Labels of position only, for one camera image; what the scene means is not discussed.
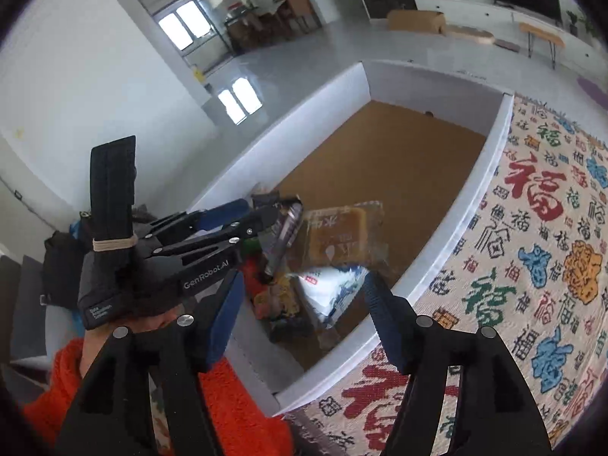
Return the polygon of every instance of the purple mat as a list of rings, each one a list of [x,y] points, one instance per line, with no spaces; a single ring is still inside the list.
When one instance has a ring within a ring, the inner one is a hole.
[[[597,84],[583,77],[579,77],[577,82],[592,100],[608,111],[608,95]]]

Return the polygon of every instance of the food packet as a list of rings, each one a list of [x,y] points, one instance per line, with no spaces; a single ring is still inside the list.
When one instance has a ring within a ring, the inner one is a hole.
[[[308,211],[300,269],[325,266],[372,266],[387,259],[387,246],[378,241],[384,218],[381,202]]]
[[[340,340],[334,326],[363,287],[367,273],[363,266],[349,266],[312,268],[295,275],[321,349],[329,350]]]

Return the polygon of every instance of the rubber band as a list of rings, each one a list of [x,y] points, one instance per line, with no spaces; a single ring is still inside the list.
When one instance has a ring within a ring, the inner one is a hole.
[[[110,252],[111,250],[123,250],[138,244],[138,236],[133,233],[130,238],[119,238],[116,240],[93,240],[93,252]]]

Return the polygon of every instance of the open box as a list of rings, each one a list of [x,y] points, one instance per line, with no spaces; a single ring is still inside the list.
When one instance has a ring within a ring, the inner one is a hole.
[[[307,210],[381,201],[382,237],[401,276],[392,291],[414,304],[478,207],[512,109],[511,93],[466,75],[355,63],[260,135],[190,210],[242,198],[256,184],[297,193]],[[305,369],[270,343],[246,300],[226,357],[265,414],[287,412],[323,394],[378,345],[369,315],[351,316],[343,340]]]

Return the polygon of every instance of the metal screw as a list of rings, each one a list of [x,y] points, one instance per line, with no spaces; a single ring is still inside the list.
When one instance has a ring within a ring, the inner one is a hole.
[[[180,315],[177,318],[177,325],[181,326],[181,327],[187,327],[190,324],[192,324],[194,322],[194,317],[192,317],[191,315]]]
[[[484,326],[481,328],[481,335],[489,339],[496,337],[496,334],[496,329],[491,328],[490,326]]]
[[[429,328],[433,325],[433,319],[431,319],[428,315],[419,315],[416,317],[416,324],[422,328]]]
[[[120,326],[114,330],[112,336],[114,336],[116,339],[123,339],[127,334],[129,334],[129,328],[126,326]]]

